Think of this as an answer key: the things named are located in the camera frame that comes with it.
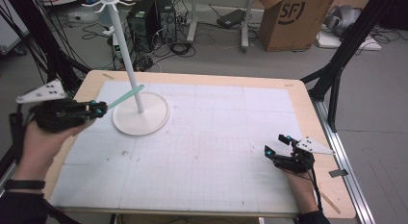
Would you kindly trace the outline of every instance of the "hand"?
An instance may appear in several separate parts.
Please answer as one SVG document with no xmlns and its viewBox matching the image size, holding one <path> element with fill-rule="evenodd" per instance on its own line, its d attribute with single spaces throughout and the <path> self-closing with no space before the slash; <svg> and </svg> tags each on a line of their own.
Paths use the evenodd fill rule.
<svg viewBox="0 0 408 224">
<path fill-rule="evenodd" d="M 315 199 L 315 189 L 308 173 L 293 174 L 283 170 L 288 177 L 294 196 L 296 197 L 297 205 L 300 212 L 316 212 L 319 210 Z"/>
<path fill-rule="evenodd" d="M 93 121 L 58 133 L 43 131 L 36 121 L 27 125 L 24 137 L 23 156 L 14 175 L 15 180 L 43 181 L 54 157 L 60 152 L 65 140 L 77 135 Z"/>
</svg>

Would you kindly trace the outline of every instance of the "round white base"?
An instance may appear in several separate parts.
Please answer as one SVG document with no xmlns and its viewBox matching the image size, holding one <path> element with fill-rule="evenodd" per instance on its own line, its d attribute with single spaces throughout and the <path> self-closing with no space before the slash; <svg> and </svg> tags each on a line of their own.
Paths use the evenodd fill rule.
<svg viewBox="0 0 408 224">
<path fill-rule="evenodd" d="M 140 92 L 144 113 L 139 113 L 135 97 L 117 105 L 114 109 L 114 124 L 123 133 L 146 136 L 160 130 L 168 121 L 170 109 L 161 95 Z"/>
</svg>

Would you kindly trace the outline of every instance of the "white pole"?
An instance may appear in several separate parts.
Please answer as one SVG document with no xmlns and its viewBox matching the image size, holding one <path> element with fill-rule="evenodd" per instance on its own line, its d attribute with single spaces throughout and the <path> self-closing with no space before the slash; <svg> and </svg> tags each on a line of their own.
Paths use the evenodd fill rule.
<svg viewBox="0 0 408 224">
<path fill-rule="evenodd" d="M 115 34 L 117 37 L 117 42 L 119 43 L 120 52 L 122 53 L 123 62 L 126 67 L 126 71 L 129 76 L 130 85 L 132 88 L 136 88 L 138 83 L 136 82 L 135 72 L 133 70 L 132 61 L 130 60 L 129 50 L 127 48 L 125 35 L 123 35 L 122 26 L 120 24 L 120 18 L 118 12 L 114 9 L 115 5 L 107 5 L 109 10 L 109 15 L 111 16 L 112 23 L 115 28 Z M 139 93 L 135 94 L 136 104 L 138 105 L 139 113 L 144 112 L 143 104 L 141 103 Z"/>
</svg>

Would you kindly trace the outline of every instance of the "white desk leg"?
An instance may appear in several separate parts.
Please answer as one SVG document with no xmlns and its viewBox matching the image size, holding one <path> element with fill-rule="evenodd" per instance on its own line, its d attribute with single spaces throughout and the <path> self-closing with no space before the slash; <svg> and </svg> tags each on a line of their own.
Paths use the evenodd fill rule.
<svg viewBox="0 0 408 224">
<path fill-rule="evenodd" d="M 198 18 L 196 16 L 197 0 L 191 0 L 191 24 L 189 28 L 189 35 L 187 36 L 187 42 L 192 43 L 194 41 L 195 29 L 197 28 Z"/>
<path fill-rule="evenodd" d="M 249 47 L 248 42 L 248 21 L 249 16 L 251 15 L 252 3 L 254 0 L 248 0 L 248 4 L 246 5 L 246 14 L 245 20 L 243 21 L 242 29 L 241 29 L 241 43 L 242 43 L 242 50 L 245 53 L 246 49 Z"/>
</svg>

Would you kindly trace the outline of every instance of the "sf logo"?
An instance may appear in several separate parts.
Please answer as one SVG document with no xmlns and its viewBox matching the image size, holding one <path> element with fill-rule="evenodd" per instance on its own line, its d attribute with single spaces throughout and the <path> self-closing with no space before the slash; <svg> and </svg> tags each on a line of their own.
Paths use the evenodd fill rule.
<svg viewBox="0 0 408 224">
<path fill-rule="evenodd" d="M 294 23 L 303 13 L 305 9 L 305 2 L 285 4 L 282 8 L 282 12 L 279 15 L 280 19 L 278 24 L 289 25 Z"/>
</svg>

